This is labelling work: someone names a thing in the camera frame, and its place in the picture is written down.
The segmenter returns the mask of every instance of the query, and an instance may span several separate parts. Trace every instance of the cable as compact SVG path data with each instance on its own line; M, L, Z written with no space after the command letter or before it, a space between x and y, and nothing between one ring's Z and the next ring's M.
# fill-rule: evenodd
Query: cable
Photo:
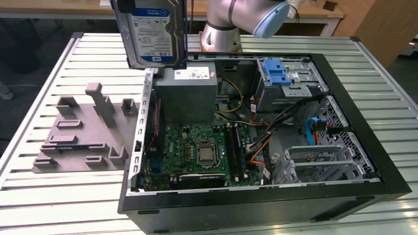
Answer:
M218 114L220 114L220 113L224 113L224 114L225 114L225 113L236 112L236 111L242 107L242 104L244 104L244 96L242 96L242 92L241 92L238 86L236 86L236 84L234 84L229 79L224 78L222 80L226 81L228 83L230 83L232 86L233 86L233 87L236 88L236 90L238 91L238 93L240 93L240 98L241 98L241 102L240 102L238 107L234 108L234 109L222 110L222 111L216 111L216 113L218 113Z
M250 122L246 122L246 121L238 121L238 120L233 120L233 119L229 119L225 115L217 113L218 116L221 116L221 118L224 120L226 120L228 122L237 122L237 123L244 123L244 124L248 124L250 126L258 126L258 124L254 124L254 123L250 123Z
M149 145L149 148L147 148L147 151L150 151L151 149L151 145L154 143L154 140L155 140L155 137L157 137L157 112L158 112L158 104L157 104L157 101L155 101L155 112L154 112L154 135L153 135L153 139L151 139L151 142L150 142L150 145Z
M320 145L318 131L314 131L314 140L316 140L316 145Z
M290 5L290 7L296 10L296 12L297 12L297 20L296 20L296 23L301 23L301 18L300 18L300 12L298 12L298 9L292 5L292 4L289 4Z
M264 150L264 148L265 148L265 146L268 145L268 143L269 143L270 140L272 140L272 137L270 137L269 140L264 143L264 145L262 145L262 147L260 148L260 150L257 150L257 152L256 152L256 154L254 154L254 156L253 156L253 158L252 158L252 160L250 160L250 163L252 163L252 164L265 164L265 163L261 163L261 162L258 162L258 161L254 161L254 159L256 159L257 155L260 155L261 151Z
M42 86L26 84L26 85L10 85L10 86L6 86L6 87L42 87Z
M189 34L192 34L192 25L194 24L194 15L196 15L196 0L192 0L192 16L190 16Z

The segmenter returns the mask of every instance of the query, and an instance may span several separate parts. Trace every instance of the black cable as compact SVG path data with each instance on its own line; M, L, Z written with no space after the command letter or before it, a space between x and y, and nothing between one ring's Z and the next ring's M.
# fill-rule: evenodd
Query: black cable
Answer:
M272 172L272 160L270 160L270 154L269 154L269 143L264 148L264 158L265 158L265 166L272 176L273 172ZM270 179L266 177L264 185L272 185L272 177Z
M0 141L2 141L2 142L11 142L13 139L0 137Z
M300 18L300 12L298 12L298 9L292 5L292 4L289 4L290 5L290 7L296 10L296 12L297 12L297 15L296 15L296 17L297 17L297 20L296 20L296 23L301 23L301 18Z
M192 34L192 25L194 24L196 0L192 0L190 2L192 2L192 16L190 16L189 34Z
M325 97L324 94L317 95L314 97L310 98L304 98L301 99L296 104L293 104L290 107L288 107L274 118L274 120L272 121L272 123L269 124L266 130L265 130L265 134L261 137L261 139L252 144L250 148L254 148L257 145L260 145L261 143L264 143L266 141L266 139L272 136L272 134L276 132L276 127L282 124L284 121L286 121L292 116L294 116L296 111L298 111L300 107L306 104L308 102L312 101L318 101L322 100Z

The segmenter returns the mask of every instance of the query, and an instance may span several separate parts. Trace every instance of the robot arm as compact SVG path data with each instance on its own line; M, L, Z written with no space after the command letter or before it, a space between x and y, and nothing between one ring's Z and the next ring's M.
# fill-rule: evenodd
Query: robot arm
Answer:
M270 38L285 23L289 8L285 0L209 0L202 49L210 52L238 51L240 29L256 37Z
M186 0L111 0L134 69L185 69L188 62ZM286 20L286 0L209 0L204 51L241 49L240 28L272 37Z

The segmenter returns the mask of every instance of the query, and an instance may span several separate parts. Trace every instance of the metal chassis frame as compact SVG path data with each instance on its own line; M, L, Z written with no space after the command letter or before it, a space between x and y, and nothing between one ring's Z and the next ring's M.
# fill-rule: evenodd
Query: metal chassis frame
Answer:
M206 56L229 57L234 56L233 59L240 59L244 57L278 57L277 53L190 53L194 60L205 60ZM353 132L358 137L358 141L370 157L376 170L381 174L382 182L376 182L373 184L349 184L349 185L328 185L316 186L316 190L312 187L296 187L296 188L270 188L268 190L241 190L241 191L217 191L212 193L201 193L200 197L196 197L194 193L159 193L158 195L143 195L141 198L138 196L127 195L127 180L129 172L125 174L121 200L119 200L119 213L133 210L155 210L173 207L196 207L208 206L205 201L212 201L212 205L228 205L228 204L242 204L242 203L256 203L264 201L284 201L284 200L300 200L300 199L313 199L313 198L333 198L344 196L357 196L358 198L370 197L380 195L384 196L384 200L395 199L407 193L412 192L409 185L407 184L404 177L390 160L390 157L380 143L372 128L352 100L349 93L328 63L328 60L322 54L298 54L298 53L284 53L281 56L293 57L310 57L314 62L318 72L332 90L332 95L338 103L342 113L346 116L349 123L352 124ZM376 203L372 200L370 203L365 203L362 206L356 207L352 210L345 211L340 216L333 219L341 219L346 215L353 213L353 210L360 210L361 208Z

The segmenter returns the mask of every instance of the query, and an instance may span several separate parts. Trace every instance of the aluminum table surface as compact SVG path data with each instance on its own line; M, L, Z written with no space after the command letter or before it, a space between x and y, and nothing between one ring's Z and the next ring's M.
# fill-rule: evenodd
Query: aluminum table surface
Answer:
M190 51L200 50L192 36ZM418 234L418 109L361 43L349 38L242 37L248 52L322 53L411 184L413 193L373 205L340 221L237 228L194 234ZM34 174L61 95L91 102L89 82L103 84L114 102L141 100L145 72L130 70L119 34L73 38L0 159L0 230L21 234L141 234L117 213L122 171Z

